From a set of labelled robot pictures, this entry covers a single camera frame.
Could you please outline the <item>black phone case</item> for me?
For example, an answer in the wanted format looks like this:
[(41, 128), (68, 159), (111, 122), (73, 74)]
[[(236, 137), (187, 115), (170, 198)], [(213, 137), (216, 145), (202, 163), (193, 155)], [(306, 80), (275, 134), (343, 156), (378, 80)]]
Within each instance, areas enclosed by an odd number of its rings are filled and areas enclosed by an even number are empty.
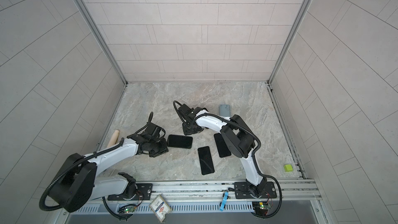
[(191, 149), (193, 137), (171, 134), (167, 138), (167, 146), (172, 148)]

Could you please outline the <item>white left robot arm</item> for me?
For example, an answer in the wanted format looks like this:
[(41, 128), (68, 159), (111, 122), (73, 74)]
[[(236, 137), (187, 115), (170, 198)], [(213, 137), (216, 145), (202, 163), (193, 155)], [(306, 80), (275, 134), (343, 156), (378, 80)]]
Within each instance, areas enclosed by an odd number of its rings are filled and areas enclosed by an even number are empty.
[(100, 174), (118, 162), (135, 155), (151, 158), (168, 151), (165, 130), (153, 123), (147, 124), (115, 145), (87, 155), (70, 155), (44, 190), (39, 208), (44, 211), (65, 209), (75, 212), (88, 201), (118, 196), (130, 200), (138, 195), (134, 177), (120, 172), (115, 176)]

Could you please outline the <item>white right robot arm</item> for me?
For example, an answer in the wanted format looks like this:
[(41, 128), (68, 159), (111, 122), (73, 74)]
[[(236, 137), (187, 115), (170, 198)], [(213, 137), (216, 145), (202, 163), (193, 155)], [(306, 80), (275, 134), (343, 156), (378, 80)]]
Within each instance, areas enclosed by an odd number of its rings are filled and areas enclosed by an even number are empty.
[(182, 121), (184, 135), (194, 135), (204, 129), (220, 133), (230, 152), (240, 158), (249, 185), (259, 187), (267, 182), (256, 161), (256, 152), (261, 147), (261, 141), (239, 115), (222, 117), (205, 108), (190, 108), (178, 101), (173, 102), (173, 107)]

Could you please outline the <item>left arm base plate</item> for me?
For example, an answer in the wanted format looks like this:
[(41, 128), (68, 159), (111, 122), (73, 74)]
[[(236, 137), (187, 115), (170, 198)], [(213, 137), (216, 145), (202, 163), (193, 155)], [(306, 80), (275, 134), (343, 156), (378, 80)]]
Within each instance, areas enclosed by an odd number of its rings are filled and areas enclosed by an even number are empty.
[(150, 200), (153, 184), (135, 184), (130, 185), (120, 195), (110, 195), (108, 201), (143, 201)]

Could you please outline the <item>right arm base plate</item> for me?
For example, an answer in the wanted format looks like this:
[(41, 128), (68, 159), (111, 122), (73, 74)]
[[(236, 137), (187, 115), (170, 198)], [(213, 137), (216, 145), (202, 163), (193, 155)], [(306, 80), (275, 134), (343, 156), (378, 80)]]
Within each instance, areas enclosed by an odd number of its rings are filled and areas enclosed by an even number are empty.
[(236, 199), (276, 199), (277, 188), (272, 181), (262, 181), (255, 186), (248, 181), (239, 181), (234, 183), (234, 192)]

